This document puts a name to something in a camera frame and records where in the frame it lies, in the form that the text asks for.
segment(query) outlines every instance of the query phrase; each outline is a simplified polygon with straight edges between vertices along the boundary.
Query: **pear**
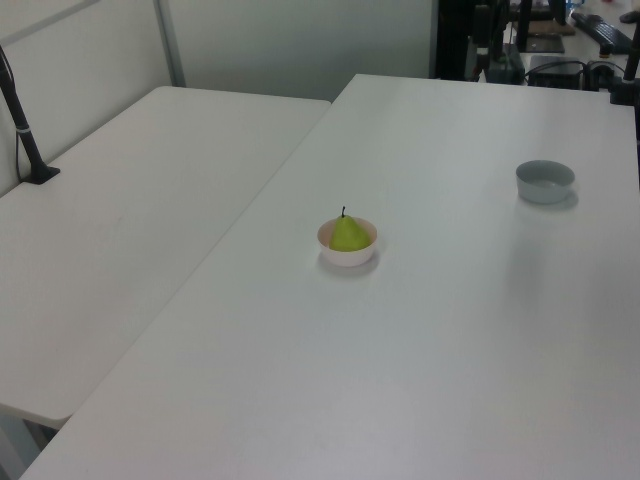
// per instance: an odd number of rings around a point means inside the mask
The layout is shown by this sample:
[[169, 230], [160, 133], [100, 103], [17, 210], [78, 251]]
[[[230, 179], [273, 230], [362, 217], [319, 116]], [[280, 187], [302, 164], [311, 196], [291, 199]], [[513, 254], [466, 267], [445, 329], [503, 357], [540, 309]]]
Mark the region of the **pear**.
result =
[[367, 248], [371, 245], [371, 237], [352, 217], [345, 215], [344, 210], [345, 207], [342, 207], [342, 215], [336, 220], [329, 248], [339, 252], [355, 252]]

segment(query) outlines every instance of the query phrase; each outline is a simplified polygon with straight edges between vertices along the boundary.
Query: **black cable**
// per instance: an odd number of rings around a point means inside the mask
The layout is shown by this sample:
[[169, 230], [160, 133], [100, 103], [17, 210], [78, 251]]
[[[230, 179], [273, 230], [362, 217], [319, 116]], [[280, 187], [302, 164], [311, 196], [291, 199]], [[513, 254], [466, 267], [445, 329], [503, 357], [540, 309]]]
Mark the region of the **black cable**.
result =
[[532, 68], [531, 70], [529, 70], [527, 73], [524, 74], [524, 77], [527, 78], [532, 73], [538, 73], [543, 70], [548, 70], [549, 68], [557, 67], [560, 65], [582, 65], [583, 69], [588, 68], [587, 64], [584, 62], [581, 62], [580, 60], [565, 60], [561, 62], [550, 62], [550, 63], [545, 63], [544, 65], [539, 65], [536, 68]]
[[[9, 59], [4, 53], [2, 49], [2, 45], [0, 45], [0, 58], [2, 58], [2, 63], [4, 63], [6, 69], [9, 71], [9, 76], [11, 77], [11, 83], [13, 84], [13, 88], [16, 88], [16, 80], [13, 76], [13, 70], [11, 70], [11, 64], [9, 63]], [[22, 183], [22, 176], [20, 175], [20, 135], [16, 131], [16, 176], [18, 177], [18, 183]]]
[[16, 132], [16, 175], [18, 176], [18, 183], [22, 183], [22, 177], [20, 176], [20, 135]]
[[591, 62], [589, 62], [587, 65], [589, 65], [590, 67], [593, 67], [594, 65], [611, 65], [612, 67], [616, 67], [618, 70], [620, 70], [622, 73], [624, 73], [624, 68], [622, 68], [620, 65], [616, 65], [613, 62], [607, 62], [604, 60], [593, 60]]

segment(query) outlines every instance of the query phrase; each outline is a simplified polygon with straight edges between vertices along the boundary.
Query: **table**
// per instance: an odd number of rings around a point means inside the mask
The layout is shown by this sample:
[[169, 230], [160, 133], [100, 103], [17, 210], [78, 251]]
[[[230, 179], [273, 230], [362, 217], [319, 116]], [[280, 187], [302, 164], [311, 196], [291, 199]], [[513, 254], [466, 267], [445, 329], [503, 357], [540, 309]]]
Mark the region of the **table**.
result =
[[328, 105], [163, 87], [0, 199], [0, 411], [59, 428]]
[[[633, 120], [356, 76], [23, 480], [640, 478]], [[532, 158], [577, 196], [519, 200]], [[380, 242], [346, 270], [343, 205]]]

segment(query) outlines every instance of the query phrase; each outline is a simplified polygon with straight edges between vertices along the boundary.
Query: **white bowl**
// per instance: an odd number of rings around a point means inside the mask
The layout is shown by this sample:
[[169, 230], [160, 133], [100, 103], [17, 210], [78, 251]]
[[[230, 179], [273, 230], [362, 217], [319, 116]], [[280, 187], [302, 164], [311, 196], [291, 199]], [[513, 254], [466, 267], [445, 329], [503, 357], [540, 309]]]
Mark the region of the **white bowl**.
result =
[[355, 252], [339, 252], [337, 250], [331, 250], [329, 248], [329, 242], [331, 242], [331, 236], [333, 235], [333, 229], [336, 225], [337, 218], [329, 220], [323, 224], [318, 230], [318, 242], [320, 242], [320, 249], [322, 255], [327, 259], [329, 263], [338, 265], [339, 267], [357, 267], [368, 261], [373, 252], [376, 249], [376, 240], [378, 239], [378, 231], [372, 223], [367, 222], [362, 218], [353, 217], [358, 225], [364, 228], [369, 237], [371, 238], [371, 245]]
[[571, 191], [576, 176], [566, 165], [549, 160], [532, 160], [516, 169], [518, 194], [534, 203], [557, 203]]

